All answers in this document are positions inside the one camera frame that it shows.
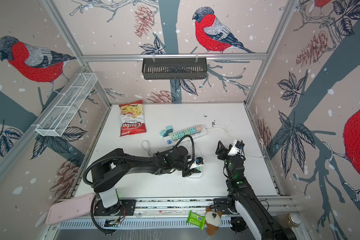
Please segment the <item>stuffed toy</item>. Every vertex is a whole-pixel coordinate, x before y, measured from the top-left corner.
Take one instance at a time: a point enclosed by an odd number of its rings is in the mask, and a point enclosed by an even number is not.
[[[221,215],[221,211],[214,212],[210,207],[206,208],[205,224],[207,225],[206,232],[208,236],[212,236],[219,229]]]

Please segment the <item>bird's gray wing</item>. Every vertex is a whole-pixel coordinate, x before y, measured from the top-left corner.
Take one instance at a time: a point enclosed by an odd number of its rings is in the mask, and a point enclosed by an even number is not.
[[[24,43],[29,52],[29,57],[25,60],[27,66],[33,68],[46,68],[52,63],[51,50],[48,48],[35,47]]]
[[[205,27],[204,32],[213,40],[221,41],[231,33],[231,30],[227,26],[223,25],[217,18],[215,18],[213,25]]]

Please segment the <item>black metal basket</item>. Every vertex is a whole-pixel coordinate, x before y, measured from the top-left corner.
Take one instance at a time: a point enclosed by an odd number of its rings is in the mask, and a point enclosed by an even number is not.
[[[144,79],[204,79],[206,58],[144,58]]]

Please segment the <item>chips bag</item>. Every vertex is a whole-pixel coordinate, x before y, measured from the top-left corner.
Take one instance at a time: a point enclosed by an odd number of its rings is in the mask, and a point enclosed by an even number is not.
[[[134,103],[121,104],[120,107],[120,119],[121,119],[121,131],[120,137],[125,135],[132,135],[137,133],[146,132],[143,101],[137,101]]]

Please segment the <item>bird wallpaper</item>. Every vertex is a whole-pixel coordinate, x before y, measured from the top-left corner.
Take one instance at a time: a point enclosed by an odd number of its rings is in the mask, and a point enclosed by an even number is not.
[[[286,0],[55,0],[85,55],[265,53]],[[208,61],[207,78],[145,80],[141,62],[90,63],[105,88],[152,102],[244,101],[261,60]]]
[[[312,239],[360,239],[360,1],[300,0],[250,105]]]
[[[0,165],[79,68],[39,0],[0,1]],[[49,207],[70,196],[105,112],[92,89],[62,137],[30,140],[0,182],[0,223],[13,220],[0,239],[38,238]]]

